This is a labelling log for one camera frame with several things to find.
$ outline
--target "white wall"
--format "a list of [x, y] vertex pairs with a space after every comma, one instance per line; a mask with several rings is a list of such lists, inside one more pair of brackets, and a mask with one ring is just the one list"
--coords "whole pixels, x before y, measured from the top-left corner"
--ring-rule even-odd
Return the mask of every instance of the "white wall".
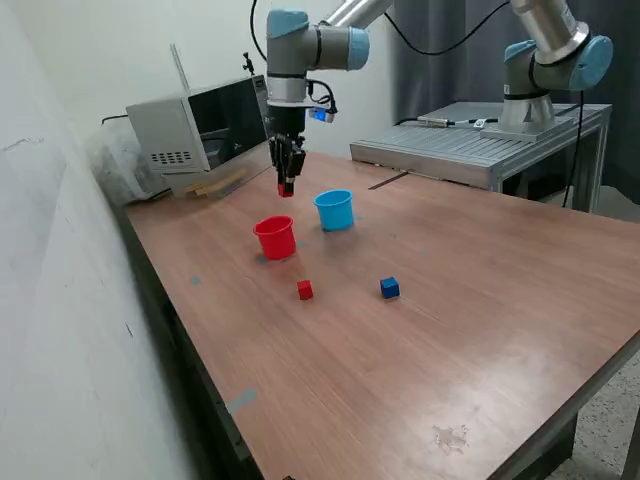
[[[169, 51], [179, 46], [192, 87], [243, 77], [242, 52], [265, 64], [249, 30], [250, 0], [9, 0], [81, 139], [101, 118], [126, 105], [181, 88]], [[265, 48], [270, 7], [303, 8], [324, 18], [340, 0], [260, 0], [256, 30]], [[340, 114], [333, 125], [308, 122], [310, 150], [349, 154], [349, 142], [392, 123], [390, 30], [370, 27], [369, 64], [359, 72], [319, 72], [334, 88]]]
[[4, 0], [0, 63], [0, 478], [196, 478], [118, 229]]

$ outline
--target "blue cube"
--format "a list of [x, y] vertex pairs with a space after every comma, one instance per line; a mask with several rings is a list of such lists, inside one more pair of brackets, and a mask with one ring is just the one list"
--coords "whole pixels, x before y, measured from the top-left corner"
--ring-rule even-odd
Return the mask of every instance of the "blue cube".
[[400, 296], [400, 285], [393, 277], [380, 280], [380, 290], [382, 291], [382, 296], [387, 299]]

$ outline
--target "plastic bag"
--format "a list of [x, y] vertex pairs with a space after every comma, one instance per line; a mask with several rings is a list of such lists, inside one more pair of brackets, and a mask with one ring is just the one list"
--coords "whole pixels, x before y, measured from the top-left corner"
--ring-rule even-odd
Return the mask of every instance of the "plastic bag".
[[147, 165], [128, 118], [109, 120], [89, 142], [91, 169], [117, 205], [148, 200], [168, 188]]

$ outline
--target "blue cup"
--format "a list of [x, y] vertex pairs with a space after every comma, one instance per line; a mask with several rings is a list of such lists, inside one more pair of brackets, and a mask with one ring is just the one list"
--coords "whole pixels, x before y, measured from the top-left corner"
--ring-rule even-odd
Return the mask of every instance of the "blue cup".
[[353, 225], [352, 198], [353, 193], [349, 190], [329, 190], [315, 198], [313, 204], [318, 207], [324, 230], [344, 230]]

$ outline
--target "floor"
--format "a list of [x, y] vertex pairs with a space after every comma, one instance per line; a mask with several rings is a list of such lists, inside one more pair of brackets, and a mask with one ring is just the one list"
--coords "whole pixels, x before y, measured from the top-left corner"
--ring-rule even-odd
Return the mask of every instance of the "floor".
[[[561, 198], [550, 203], [561, 204]], [[600, 215], [640, 223], [640, 206], [617, 190], [603, 187]], [[618, 480], [640, 404], [640, 353], [582, 409], [573, 458], [551, 480]]]

